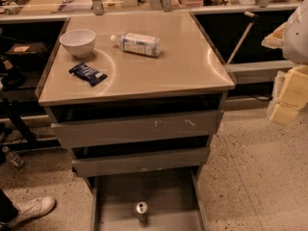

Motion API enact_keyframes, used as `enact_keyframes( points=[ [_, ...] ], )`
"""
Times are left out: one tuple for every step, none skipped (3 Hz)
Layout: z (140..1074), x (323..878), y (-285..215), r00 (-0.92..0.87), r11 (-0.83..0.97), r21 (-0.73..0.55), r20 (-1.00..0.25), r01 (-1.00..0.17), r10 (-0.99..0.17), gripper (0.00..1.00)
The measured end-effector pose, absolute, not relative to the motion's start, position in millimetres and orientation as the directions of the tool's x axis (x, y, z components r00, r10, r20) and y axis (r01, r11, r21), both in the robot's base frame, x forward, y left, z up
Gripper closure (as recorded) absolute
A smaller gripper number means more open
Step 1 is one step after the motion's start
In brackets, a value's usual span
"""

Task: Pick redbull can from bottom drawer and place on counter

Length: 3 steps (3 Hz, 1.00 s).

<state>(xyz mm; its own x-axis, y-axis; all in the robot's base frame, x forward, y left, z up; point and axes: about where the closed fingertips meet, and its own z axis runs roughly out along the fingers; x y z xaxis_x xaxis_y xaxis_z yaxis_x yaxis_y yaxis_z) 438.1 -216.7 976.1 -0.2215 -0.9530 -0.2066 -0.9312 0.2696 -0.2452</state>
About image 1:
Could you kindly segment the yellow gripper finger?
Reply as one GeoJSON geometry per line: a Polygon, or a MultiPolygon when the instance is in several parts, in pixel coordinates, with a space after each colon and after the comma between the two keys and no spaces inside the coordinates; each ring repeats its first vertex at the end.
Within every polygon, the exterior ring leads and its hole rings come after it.
{"type": "Polygon", "coordinates": [[[272,33],[266,36],[261,45],[270,49],[281,49],[283,47],[283,36],[286,22],[277,27],[272,33]]]}
{"type": "Polygon", "coordinates": [[[307,103],[308,65],[294,67],[288,72],[278,71],[269,103],[269,120],[288,124],[307,103]]]}

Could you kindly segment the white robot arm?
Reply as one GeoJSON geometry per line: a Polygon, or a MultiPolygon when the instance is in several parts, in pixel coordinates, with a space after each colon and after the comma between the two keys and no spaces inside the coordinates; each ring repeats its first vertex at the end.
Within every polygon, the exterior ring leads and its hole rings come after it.
{"type": "Polygon", "coordinates": [[[308,0],[303,0],[288,20],[266,36],[262,46],[280,48],[295,64],[287,73],[279,71],[269,104],[269,120],[290,123],[308,103],[308,0]]]}

